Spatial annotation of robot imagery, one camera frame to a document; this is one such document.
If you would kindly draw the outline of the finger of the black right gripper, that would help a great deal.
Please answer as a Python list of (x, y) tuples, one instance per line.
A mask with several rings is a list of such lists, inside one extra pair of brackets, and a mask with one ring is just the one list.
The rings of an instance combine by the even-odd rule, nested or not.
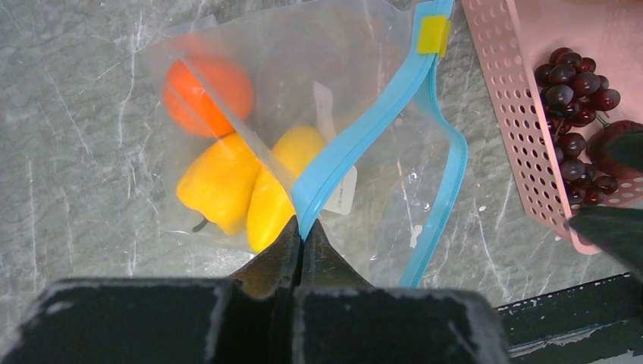
[(642, 276), (642, 210), (583, 206), (568, 220), (571, 230)]
[(610, 160), (642, 172), (642, 132), (625, 132), (606, 144)]

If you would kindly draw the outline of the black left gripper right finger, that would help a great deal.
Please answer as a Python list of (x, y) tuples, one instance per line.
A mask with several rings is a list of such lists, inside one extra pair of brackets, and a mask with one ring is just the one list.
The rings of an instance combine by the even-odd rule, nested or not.
[(302, 243), (299, 290), (372, 288), (336, 251), (317, 220)]

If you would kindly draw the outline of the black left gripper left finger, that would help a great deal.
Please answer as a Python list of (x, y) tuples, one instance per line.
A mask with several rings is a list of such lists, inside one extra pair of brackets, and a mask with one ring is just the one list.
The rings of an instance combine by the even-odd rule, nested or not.
[(270, 246), (227, 277), (238, 281), (250, 297), (267, 299), (300, 279), (302, 251), (299, 225), (292, 216)]

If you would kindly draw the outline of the yellow mango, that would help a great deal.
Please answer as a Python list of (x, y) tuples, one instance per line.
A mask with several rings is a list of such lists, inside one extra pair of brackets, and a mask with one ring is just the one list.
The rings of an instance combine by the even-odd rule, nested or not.
[[(273, 146), (272, 152), (294, 177), (326, 146), (324, 137), (311, 126), (298, 126), (287, 131)], [(287, 191), (271, 172), (262, 168), (257, 177), (246, 218), (246, 235), (250, 249), (260, 253), (278, 238), (295, 209)]]

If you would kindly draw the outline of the yellow bell pepper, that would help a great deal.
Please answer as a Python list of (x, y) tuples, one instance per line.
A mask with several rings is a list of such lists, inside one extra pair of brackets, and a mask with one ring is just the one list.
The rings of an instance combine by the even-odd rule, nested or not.
[(224, 234), (238, 234), (261, 166), (241, 136), (231, 133), (191, 163), (177, 184), (177, 198)]

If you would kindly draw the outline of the clear zip top bag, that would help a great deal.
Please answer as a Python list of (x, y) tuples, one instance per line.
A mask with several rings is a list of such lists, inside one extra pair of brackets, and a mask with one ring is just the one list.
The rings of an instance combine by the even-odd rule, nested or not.
[[(252, 83), (254, 105), (243, 121), (188, 68), (232, 133), (287, 191), (300, 236), (305, 240), (319, 220), (331, 245), (371, 284), (418, 286), (459, 194), (468, 154), (438, 104), (438, 63), (452, 11), (451, 1), (421, 1), (407, 10), (389, 1), (309, 1), (161, 33), (143, 59), (168, 138), (168, 230), (198, 244), (254, 253), (246, 220), (240, 233), (228, 236), (176, 195), (191, 163), (224, 136), (198, 136), (170, 118), (165, 76), (187, 54), (215, 55), (244, 69)], [(317, 129), (326, 146), (294, 177), (272, 148), (298, 126)]]

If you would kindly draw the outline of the orange fruit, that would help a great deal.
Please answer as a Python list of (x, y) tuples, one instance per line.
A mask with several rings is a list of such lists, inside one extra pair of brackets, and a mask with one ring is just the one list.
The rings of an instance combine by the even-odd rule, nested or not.
[(254, 90), (245, 70), (222, 57), (192, 53), (176, 60), (166, 73), (162, 96), (168, 115), (185, 131), (201, 137), (234, 132), (190, 65), (240, 120), (251, 114)]

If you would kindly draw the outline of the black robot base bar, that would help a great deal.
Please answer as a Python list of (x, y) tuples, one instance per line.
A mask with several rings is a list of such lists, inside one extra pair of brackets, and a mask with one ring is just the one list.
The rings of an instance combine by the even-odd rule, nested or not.
[(497, 307), (512, 363), (642, 361), (642, 284), (614, 275)]

